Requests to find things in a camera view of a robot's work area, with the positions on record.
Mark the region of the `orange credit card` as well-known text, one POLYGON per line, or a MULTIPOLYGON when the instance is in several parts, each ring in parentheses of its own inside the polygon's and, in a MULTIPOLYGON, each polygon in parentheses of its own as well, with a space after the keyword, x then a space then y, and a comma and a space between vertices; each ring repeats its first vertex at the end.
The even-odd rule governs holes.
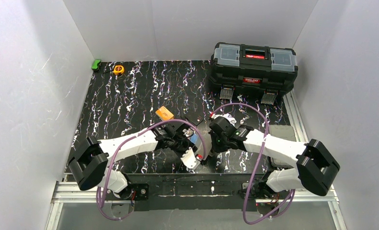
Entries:
POLYGON ((160 107, 155 113, 162 121, 174 119, 174 114, 165 106, 160 107))

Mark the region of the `grey blue card holder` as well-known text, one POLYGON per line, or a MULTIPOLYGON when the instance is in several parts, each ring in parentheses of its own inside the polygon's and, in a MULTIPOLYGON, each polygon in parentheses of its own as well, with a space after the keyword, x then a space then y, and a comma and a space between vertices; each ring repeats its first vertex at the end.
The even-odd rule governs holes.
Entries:
POLYGON ((209 129, 200 128, 199 133, 195 129, 190 128, 192 135, 188 139, 194 144, 195 157, 200 161, 205 161, 211 153, 212 140, 209 134, 209 129))

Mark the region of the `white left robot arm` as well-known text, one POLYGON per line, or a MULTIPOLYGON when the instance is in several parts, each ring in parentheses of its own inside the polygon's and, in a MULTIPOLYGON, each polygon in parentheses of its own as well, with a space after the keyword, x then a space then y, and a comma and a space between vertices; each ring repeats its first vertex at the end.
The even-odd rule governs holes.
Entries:
POLYGON ((119 193, 128 187, 128 180, 113 170, 113 164, 139 153, 171 149, 187 168, 195 169, 200 164, 196 157, 200 146, 186 135, 189 130, 200 134, 190 122, 173 119, 119 138, 88 137, 69 155, 68 168, 81 191, 98 186, 119 193))

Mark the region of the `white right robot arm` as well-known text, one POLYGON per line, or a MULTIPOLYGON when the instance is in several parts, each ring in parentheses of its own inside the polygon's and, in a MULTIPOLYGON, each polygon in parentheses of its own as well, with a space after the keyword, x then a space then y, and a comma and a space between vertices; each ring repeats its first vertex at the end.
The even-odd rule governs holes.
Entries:
POLYGON ((285 170, 268 171, 254 183, 255 192, 268 194, 306 189, 317 196, 325 196, 340 171, 340 164, 325 145, 315 139, 304 143, 265 135, 251 126, 235 127, 232 119, 222 115, 213 116, 209 128, 213 153, 229 149, 261 153, 290 166, 285 170))

